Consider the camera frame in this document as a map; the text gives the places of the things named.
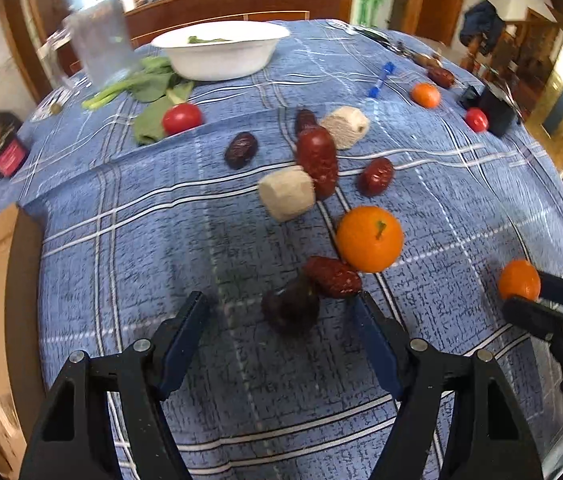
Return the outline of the orange tangerine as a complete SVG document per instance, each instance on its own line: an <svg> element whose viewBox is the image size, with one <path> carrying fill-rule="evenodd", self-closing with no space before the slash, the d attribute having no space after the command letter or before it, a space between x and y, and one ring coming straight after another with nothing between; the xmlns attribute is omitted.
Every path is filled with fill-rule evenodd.
<svg viewBox="0 0 563 480"><path fill-rule="evenodd" d="M441 102L441 93L435 84L419 82L411 88L411 99L425 108L436 108Z"/></svg>
<svg viewBox="0 0 563 480"><path fill-rule="evenodd" d="M340 220L336 233L340 256L363 273L379 273L400 257L404 234L400 222L377 206L359 206Z"/></svg>
<svg viewBox="0 0 563 480"><path fill-rule="evenodd" d="M519 296L536 301L541 293L539 272L528 260L513 260L502 270L498 280L498 292L502 300Z"/></svg>

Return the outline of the small red jujube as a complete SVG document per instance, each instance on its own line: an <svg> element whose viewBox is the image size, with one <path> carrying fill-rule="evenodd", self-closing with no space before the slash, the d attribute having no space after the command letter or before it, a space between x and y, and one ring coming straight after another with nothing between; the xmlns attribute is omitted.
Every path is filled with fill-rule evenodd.
<svg viewBox="0 0 563 480"><path fill-rule="evenodd" d="M357 189L366 197L374 197L385 192L394 176L392 162L385 157L372 160L357 179Z"/></svg>

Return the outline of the dark purple plum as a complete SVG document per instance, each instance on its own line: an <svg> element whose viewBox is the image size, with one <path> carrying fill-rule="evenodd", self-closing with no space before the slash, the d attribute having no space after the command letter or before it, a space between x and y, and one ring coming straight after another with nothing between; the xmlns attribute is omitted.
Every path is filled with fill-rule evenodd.
<svg viewBox="0 0 563 480"><path fill-rule="evenodd" d="M321 298L310 278L303 275L269 290L261 301L265 320L285 336L305 334L317 322L319 309Z"/></svg>

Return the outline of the beige yam chunk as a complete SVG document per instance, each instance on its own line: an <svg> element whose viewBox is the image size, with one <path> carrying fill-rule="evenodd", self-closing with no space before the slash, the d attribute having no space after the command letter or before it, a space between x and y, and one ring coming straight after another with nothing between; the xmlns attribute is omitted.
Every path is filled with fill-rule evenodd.
<svg viewBox="0 0 563 480"><path fill-rule="evenodd" d="M316 203L313 180L301 166L274 171L258 182L260 200L278 222L297 218Z"/></svg>
<svg viewBox="0 0 563 480"><path fill-rule="evenodd" d="M370 128L369 118L359 108L341 106L319 124L332 136L338 150L348 150L361 141Z"/></svg>

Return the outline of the dark wrinkled date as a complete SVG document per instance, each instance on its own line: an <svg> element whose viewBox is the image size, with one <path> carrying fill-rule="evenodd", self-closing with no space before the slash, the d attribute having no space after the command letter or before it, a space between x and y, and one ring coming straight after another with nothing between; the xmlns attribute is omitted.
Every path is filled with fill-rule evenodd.
<svg viewBox="0 0 563 480"><path fill-rule="evenodd" d="M232 169L240 169L249 164L258 149L259 141L252 133L248 131L238 133L227 146L224 154L225 162Z"/></svg>

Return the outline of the cardboard tray box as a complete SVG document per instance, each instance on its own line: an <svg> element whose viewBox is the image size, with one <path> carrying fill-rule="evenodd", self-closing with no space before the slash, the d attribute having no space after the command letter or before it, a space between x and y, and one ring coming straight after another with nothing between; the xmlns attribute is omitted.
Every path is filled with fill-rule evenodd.
<svg viewBox="0 0 563 480"><path fill-rule="evenodd" d="M0 212L0 479L19 477L45 398L38 330L42 229L12 204Z"/></svg>

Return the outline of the black cylindrical motor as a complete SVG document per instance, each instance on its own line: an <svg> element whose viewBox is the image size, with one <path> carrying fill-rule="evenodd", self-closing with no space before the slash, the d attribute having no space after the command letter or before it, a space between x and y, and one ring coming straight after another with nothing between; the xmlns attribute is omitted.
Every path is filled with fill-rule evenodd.
<svg viewBox="0 0 563 480"><path fill-rule="evenodd" d="M496 84L486 84L481 91L468 86L457 102L466 113L472 107L483 110L489 121L487 132L498 138L505 136L514 124L520 122L516 103L510 97L510 92Z"/></svg>

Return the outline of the red tomato right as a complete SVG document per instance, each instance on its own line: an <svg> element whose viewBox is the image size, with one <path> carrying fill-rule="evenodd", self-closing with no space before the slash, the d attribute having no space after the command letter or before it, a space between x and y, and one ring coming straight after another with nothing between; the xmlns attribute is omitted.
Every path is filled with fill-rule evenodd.
<svg viewBox="0 0 563 480"><path fill-rule="evenodd" d="M479 107L472 107L467 110L465 122L468 127L476 133L481 133L489 129L487 115Z"/></svg>

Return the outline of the wooden stair railing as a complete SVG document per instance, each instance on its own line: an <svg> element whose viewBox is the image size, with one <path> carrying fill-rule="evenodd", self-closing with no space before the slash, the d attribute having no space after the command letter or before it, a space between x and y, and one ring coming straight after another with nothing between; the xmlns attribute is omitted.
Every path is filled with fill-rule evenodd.
<svg viewBox="0 0 563 480"><path fill-rule="evenodd" d="M466 47L459 66L482 81L507 86L527 119L544 93L563 43L563 27L532 9L525 19L507 21L495 38L485 30L467 35L464 19L459 39Z"/></svg>

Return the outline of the key bunch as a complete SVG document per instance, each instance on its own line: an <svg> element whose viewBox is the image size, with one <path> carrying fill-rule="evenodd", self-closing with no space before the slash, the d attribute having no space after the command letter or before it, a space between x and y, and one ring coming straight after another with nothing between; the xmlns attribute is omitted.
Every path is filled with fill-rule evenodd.
<svg viewBox="0 0 563 480"><path fill-rule="evenodd" d="M443 66L440 55L438 55L438 53L426 54L426 53L420 53L413 50L409 50L407 47L404 46L401 40L392 41L383 32L379 32L379 30L375 30L372 28L353 25L352 29L358 34L361 34L362 36L377 42L377 44L380 44L385 49L397 55L401 55L403 56L403 58L409 58L411 61L413 61L419 66L423 66L423 67Z"/></svg>

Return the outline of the large red jujube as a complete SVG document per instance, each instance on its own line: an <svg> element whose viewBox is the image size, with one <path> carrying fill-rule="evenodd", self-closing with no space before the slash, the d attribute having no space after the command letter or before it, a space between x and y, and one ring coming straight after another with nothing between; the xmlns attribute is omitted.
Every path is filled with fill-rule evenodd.
<svg viewBox="0 0 563 480"><path fill-rule="evenodd" d="M335 193L339 179L337 148L327 129L321 126L304 129L298 137L295 158L312 178L319 200Z"/></svg>

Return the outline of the blue marker pen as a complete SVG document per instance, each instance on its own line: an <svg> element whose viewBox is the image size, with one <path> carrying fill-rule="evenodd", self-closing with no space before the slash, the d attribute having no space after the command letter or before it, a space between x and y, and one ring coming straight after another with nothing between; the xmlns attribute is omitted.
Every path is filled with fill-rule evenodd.
<svg viewBox="0 0 563 480"><path fill-rule="evenodd" d="M393 75L395 70L395 65L392 62L385 63L383 66L381 75L378 77L374 86L370 88L368 92L368 97L370 99L377 99L383 85L387 82L387 79Z"/></svg>

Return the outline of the dark jacket on railing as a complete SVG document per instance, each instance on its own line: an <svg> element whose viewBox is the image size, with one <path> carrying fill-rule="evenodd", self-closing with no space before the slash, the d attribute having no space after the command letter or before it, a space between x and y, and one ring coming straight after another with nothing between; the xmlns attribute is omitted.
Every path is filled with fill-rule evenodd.
<svg viewBox="0 0 563 480"><path fill-rule="evenodd" d="M506 23L497 14L495 6L489 0L481 0L464 13L464 22L458 37L465 47L475 38L479 38L479 51L482 55L489 55L505 29Z"/></svg>

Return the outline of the blue plaid tablecloth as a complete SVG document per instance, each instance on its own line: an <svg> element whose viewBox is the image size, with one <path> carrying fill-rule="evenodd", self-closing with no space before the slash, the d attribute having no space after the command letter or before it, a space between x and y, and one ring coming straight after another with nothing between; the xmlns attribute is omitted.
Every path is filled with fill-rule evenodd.
<svg viewBox="0 0 563 480"><path fill-rule="evenodd" d="M69 352L114 353L173 315L192 290L216 303L183 388L164 413L197 479L365 479L396 413L379 387L342 301L283 338L263 318L265 292L313 255L332 256L341 217L365 204L355 180L374 158L395 176L375 204L399 220L399 260L364 286L385 314L449 353L491 351L515 390L537 448L563 438L560 372L545 344L505 323L497 280L526 258L563 274L563 183L521 127L475 133L454 92L426 110L409 92L425 72L335 21L289 26L264 70L199 84L201 127L138 146L140 104L119 96L95 112L71 100L28 122L27 162L0 180L0 211L19 204L44 229L39 334L51 382ZM385 63L395 70L377 99ZM338 150L335 193L276 221L258 182L299 165L295 114L318 126L341 106L370 120ZM238 133L259 141L249 164L227 166Z"/></svg>

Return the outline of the dark jujube behind large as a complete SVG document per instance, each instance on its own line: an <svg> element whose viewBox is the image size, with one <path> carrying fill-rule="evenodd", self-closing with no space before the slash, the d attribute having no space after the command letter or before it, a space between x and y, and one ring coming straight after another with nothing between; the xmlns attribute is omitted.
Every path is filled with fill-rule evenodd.
<svg viewBox="0 0 563 480"><path fill-rule="evenodd" d="M307 108L301 108L298 110L297 114L295 114L295 135L300 136L304 130L313 128L318 125L317 119L315 114L312 110L308 110Z"/></svg>

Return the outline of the dark jar pink label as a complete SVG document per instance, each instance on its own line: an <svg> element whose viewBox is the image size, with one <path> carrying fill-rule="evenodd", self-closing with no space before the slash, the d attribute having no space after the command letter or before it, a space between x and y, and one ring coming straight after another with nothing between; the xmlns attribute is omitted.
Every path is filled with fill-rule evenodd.
<svg viewBox="0 0 563 480"><path fill-rule="evenodd" d="M24 166L28 155L29 150L19 139L17 129L0 122L0 178L14 176Z"/></svg>

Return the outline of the red tomato near greens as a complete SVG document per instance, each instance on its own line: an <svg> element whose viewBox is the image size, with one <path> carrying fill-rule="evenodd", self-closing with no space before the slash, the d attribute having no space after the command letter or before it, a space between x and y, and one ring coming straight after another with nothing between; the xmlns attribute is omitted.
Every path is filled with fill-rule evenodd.
<svg viewBox="0 0 563 480"><path fill-rule="evenodd" d="M167 136L201 126L204 123L201 110L195 104L182 103L173 106L162 117L162 127Z"/></svg>

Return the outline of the green leafy vegetable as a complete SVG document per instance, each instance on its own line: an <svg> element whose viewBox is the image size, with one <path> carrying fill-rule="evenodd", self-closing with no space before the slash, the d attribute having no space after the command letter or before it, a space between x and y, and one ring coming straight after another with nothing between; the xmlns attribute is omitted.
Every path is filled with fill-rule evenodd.
<svg viewBox="0 0 563 480"><path fill-rule="evenodd" d="M162 118L175 105L186 103L195 83L175 73L170 60L163 55L148 55L140 59L140 70L119 82L109 84L82 102L86 110L98 110L122 93L146 105L132 121L137 145L160 142L166 135Z"/></svg>

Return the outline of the clear plastic pitcher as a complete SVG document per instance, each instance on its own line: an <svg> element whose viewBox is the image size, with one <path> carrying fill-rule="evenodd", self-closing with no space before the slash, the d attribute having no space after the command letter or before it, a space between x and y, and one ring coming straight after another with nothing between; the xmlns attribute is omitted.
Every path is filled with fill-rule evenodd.
<svg viewBox="0 0 563 480"><path fill-rule="evenodd" d="M57 55L66 44L96 90L115 84L140 69L140 58L131 44L121 0L97 0L72 12L43 44L50 71L65 88L74 91L78 84L60 66Z"/></svg>

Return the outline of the wooden counter cabinet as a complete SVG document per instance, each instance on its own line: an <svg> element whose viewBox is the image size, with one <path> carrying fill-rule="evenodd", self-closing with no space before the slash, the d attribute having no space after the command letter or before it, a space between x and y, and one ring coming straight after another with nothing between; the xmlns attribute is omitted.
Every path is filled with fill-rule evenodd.
<svg viewBox="0 0 563 480"><path fill-rule="evenodd" d="M44 41L69 13L69 0L0 0L6 44L34 102L52 91L50 77L33 45L32 32ZM135 47L163 32L217 20L298 21L339 18L349 21L352 0L158 0L126 14Z"/></svg>

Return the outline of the white bowl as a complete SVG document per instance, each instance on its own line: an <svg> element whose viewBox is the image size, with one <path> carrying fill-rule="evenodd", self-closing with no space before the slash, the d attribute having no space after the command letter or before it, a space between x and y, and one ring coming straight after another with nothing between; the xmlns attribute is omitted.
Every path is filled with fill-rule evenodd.
<svg viewBox="0 0 563 480"><path fill-rule="evenodd" d="M150 44L167 55L178 75L213 82L260 72L290 36L287 27L274 23L215 21L163 32Z"/></svg>

